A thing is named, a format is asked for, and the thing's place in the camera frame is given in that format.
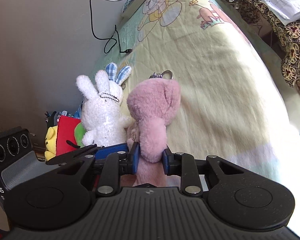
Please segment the pink bear plush toy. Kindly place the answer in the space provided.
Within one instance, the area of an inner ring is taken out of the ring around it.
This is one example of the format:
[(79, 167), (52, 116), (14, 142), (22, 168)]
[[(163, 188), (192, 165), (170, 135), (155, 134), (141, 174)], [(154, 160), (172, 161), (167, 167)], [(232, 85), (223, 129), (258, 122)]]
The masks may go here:
[(180, 100), (179, 83), (159, 73), (153, 73), (130, 92), (127, 106), (135, 121), (127, 129), (127, 145), (131, 148), (138, 142), (140, 157), (136, 174), (121, 178), (123, 186), (166, 185), (161, 162), (162, 152), (167, 148), (166, 127), (176, 116)]

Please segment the floral brown table cloth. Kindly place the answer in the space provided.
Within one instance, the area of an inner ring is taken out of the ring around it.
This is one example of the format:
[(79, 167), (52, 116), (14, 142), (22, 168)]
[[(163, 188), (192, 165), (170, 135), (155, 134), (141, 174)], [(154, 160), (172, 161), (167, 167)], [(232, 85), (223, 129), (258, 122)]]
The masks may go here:
[(239, 13), (247, 23), (256, 23), (263, 17), (270, 24), (286, 53), (281, 63), (282, 75), (286, 83), (300, 89), (300, 20), (283, 25), (262, 1), (238, 1)]

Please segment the white rabbit plush toy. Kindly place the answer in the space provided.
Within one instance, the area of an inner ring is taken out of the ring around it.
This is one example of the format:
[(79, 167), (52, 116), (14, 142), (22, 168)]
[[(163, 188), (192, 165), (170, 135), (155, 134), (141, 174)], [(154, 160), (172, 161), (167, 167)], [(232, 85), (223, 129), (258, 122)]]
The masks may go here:
[(126, 129), (133, 118), (121, 112), (122, 84), (131, 72), (130, 66), (118, 70), (111, 62), (95, 74), (95, 84), (86, 75), (76, 78), (76, 86), (84, 96), (81, 110), (81, 124), (85, 129), (83, 145), (107, 147), (126, 142)]

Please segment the green plush toy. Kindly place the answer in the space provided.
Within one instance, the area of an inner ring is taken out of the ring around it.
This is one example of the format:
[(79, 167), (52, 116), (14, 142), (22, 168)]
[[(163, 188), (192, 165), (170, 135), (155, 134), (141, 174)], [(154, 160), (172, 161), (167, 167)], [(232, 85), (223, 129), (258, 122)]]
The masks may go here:
[(83, 140), (83, 136), (85, 135), (85, 133), (86, 133), (86, 130), (83, 127), (82, 123), (80, 122), (79, 124), (77, 124), (77, 126), (74, 129), (75, 142), (66, 140), (66, 143), (74, 148), (84, 147), (82, 140)]

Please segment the red fabric storage box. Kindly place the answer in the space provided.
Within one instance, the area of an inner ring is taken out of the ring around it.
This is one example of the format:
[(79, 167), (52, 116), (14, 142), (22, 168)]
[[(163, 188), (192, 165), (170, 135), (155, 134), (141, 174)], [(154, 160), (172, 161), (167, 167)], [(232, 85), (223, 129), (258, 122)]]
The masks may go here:
[(57, 156), (77, 149), (74, 130), (80, 122), (81, 121), (79, 119), (68, 116), (61, 116), (59, 118), (56, 140)]

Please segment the black device with dials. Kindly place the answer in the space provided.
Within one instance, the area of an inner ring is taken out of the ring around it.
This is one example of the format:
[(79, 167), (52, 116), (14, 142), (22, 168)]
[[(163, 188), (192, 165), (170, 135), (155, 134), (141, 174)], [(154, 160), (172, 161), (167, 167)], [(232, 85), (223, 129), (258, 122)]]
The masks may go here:
[(2, 171), (32, 151), (28, 129), (18, 126), (0, 132), (0, 206), (3, 206), (5, 193), (9, 190), (2, 179)]

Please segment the yellow tiger plush toy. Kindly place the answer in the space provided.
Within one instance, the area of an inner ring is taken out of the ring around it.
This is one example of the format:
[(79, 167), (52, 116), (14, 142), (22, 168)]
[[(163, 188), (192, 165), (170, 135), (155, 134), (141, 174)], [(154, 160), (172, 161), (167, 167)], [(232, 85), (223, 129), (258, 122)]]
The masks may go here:
[(49, 127), (47, 134), (45, 136), (45, 160), (49, 161), (50, 159), (56, 156), (56, 141), (57, 141), (57, 126)]

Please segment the pile of patterned clothes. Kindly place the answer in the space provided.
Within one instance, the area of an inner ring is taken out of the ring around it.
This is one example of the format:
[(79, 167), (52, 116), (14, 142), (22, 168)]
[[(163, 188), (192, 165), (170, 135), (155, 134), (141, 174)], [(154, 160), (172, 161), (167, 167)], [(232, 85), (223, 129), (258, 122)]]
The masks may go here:
[(70, 113), (69, 111), (66, 111), (66, 110), (63, 110), (61, 112), (53, 111), (51, 113), (45, 112), (46, 127), (50, 128), (50, 127), (58, 125), (59, 119), (61, 116), (67, 116), (67, 117), (71, 117), (71, 118), (80, 119), (82, 107), (83, 107), (83, 101), (79, 104), (79, 107), (75, 111), (75, 113)]

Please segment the cartoon bear bed sheet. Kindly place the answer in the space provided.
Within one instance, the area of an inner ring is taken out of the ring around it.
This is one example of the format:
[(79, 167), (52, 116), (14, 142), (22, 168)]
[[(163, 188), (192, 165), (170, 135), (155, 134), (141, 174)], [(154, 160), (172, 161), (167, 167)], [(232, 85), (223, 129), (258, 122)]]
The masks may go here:
[(114, 49), (96, 69), (133, 68), (130, 92), (152, 72), (171, 70), (181, 106), (168, 127), (172, 150), (216, 154), (300, 189), (300, 93), (278, 55), (220, 0), (146, 0), (120, 28), (127, 56)]

